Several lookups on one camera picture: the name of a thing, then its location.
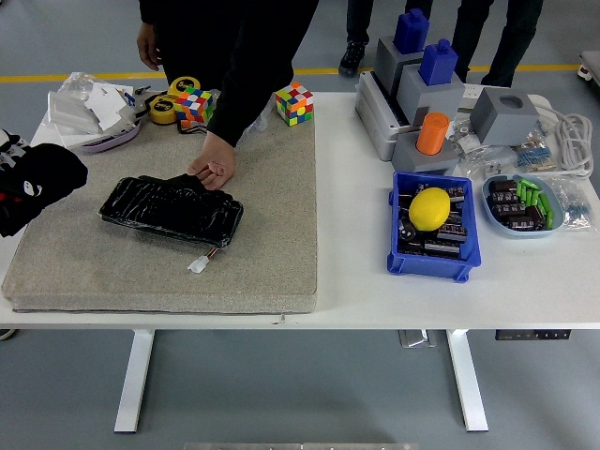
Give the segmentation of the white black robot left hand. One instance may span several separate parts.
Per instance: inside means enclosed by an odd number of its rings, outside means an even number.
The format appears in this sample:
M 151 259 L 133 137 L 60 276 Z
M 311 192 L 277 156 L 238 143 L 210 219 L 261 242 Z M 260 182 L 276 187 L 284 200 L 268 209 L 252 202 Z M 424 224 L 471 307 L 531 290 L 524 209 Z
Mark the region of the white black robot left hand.
M 4 129 L 0 132 L 1 166 L 14 167 L 30 149 L 29 143 L 18 134 Z

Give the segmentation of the person's right hand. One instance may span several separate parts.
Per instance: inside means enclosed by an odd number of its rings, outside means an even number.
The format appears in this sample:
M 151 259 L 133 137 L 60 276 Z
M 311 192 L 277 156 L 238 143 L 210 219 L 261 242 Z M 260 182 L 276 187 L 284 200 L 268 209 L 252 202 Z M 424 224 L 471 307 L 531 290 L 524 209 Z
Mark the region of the person's right hand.
M 162 61 L 153 24 L 141 23 L 136 44 L 141 62 L 149 69 L 158 71 Z

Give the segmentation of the person's left hand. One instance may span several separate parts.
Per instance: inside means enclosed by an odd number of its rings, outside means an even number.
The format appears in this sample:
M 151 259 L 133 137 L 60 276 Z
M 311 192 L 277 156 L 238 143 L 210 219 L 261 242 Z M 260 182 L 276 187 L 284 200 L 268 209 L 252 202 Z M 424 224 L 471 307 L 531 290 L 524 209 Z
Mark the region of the person's left hand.
M 197 177 L 208 190 L 223 188 L 236 174 L 234 148 L 208 131 L 201 153 L 188 165 L 187 174 Z

